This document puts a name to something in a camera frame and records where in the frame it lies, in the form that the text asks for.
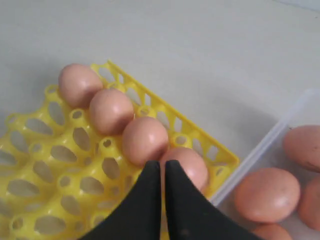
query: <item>white table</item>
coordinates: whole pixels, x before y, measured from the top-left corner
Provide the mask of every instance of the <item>white table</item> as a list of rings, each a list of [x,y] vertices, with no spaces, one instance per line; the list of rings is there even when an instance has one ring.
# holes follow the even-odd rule
[[[2,1],[0,121],[39,107],[64,65],[107,58],[244,158],[320,87],[320,13],[271,0]]]

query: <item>brown egg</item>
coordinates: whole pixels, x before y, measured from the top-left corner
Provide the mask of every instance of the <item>brown egg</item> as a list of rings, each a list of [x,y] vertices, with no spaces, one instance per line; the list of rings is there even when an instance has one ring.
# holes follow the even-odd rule
[[[278,224],[258,226],[252,233],[263,240],[293,240],[289,233]]]
[[[285,154],[303,168],[320,173],[320,125],[298,126],[282,142]]]
[[[99,76],[89,66],[73,63],[59,75],[59,93],[72,108],[87,108],[94,95],[103,88]]]
[[[149,160],[159,160],[168,149],[166,128],[153,117],[144,116],[131,121],[122,134],[122,152],[137,166]]]
[[[234,203],[246,219],[276,223],[288,217],[300,198],[300,184],[288,171],[261,168],[249,173],[236,187]]]
[[[298,214],[309,228],[320,231],[320,176],[314,178],[305,187]]]
[[[90,102],[90,120],[103,135],[119,135],[134,119],[134,106],[121,91],[111,88],[99,91]]]
[[[168,150],[160,160],[162,189],[165,188],[165,164],[169,160],[178,160],[185,174],[194,186],[203,191],[208,183],[209,173],[203,158],[193,149],[175,147]]]

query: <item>egg tray cell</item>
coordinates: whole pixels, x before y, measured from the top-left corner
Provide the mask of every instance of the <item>egg tray cell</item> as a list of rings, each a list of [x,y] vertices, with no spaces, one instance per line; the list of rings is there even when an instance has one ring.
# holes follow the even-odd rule
[[[105,88],[132,100],[135,116],[166,127],[171,147],[193,148],[203,156],[209,199],[238,166],[223,145],[108,61],[92,64]],[[108,71],[109,77],[100,73]],[[121,153],[121,136],[102,136],[88,110],[71,109],[57,85],[48,86],[41,108],[7,117],[0,139],[0,239],[74,240],[94,228],[124,199],[141,168]]]

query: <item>eggshell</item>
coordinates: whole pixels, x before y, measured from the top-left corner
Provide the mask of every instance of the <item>eggshell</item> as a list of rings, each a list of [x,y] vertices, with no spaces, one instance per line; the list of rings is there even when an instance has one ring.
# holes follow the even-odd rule
[[[246,219],[276,223],[288,217],[300,198],[300,184],[288,171],[261,168],[249,173],[236,187],[234,203]]]
[[[72,108],[87,108],[94,95],[103,88],[99,76],[89,66],[73,63],[59,75],[59,93]]]
[[[303,168],[320,173],[320,125],[298,126],[282,142],[285,154]]]
[[[309,228],[320,231],[320,176],[310,181],[303,190],[298,214]]]
[[[90,121],[103,135],[119,135],[134,119],[134,106],[121,91],[100,90],[90,102]]]
[[[185,174],[194,186],[203,191],[208,183],[209,173],[203,158],[193,149],[175,147],[168,150],[160,160],[162,189],[165,187],[165,165],[169,160],[178,160]]]
[[[149,160],[159,160],[168,149],[166,128],[153,117],[144,116],[131,121],[122,134],[122,151],[137,166]]]
[[[263,240],[293,240],[289,233],[278,224],[259,226],[252,233]]]

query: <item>white surface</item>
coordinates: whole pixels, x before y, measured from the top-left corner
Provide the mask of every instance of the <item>white surface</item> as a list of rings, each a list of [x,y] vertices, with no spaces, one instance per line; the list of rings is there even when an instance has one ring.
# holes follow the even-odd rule
[[[111,58],[244,158],[320,87],[319,43],[318,13],[274,1],[6,0],[0,122],[40,106],[65,64]]]
[[[284,4],[291,4],[300,8],[320,11],[320,0],[277,0]]]
[[[257,225],[242,218],[235,209],[233,202],[233,189],[241,179],[248,173],[259,168],[276,167],[291,172],[299,180],[302,188],[318,176],[319,173],[302,169],[298,164],[286,157],[282,149],[282,139],[289,128],[300,125],[319,124],[320,115],[316,109],[319,108],[320,90],[307,91],[288,113],[272,128],[263,138],[261,143],[243,161],[243,164],[228,179],[228,182],[216,195],[214,203],[231,217],[248,229],[254,229]],[[316,240],[320,239],[320,232],[308,228],[298,217],[297,212],[292,213],[280,223],[292,236],[293,240]]]

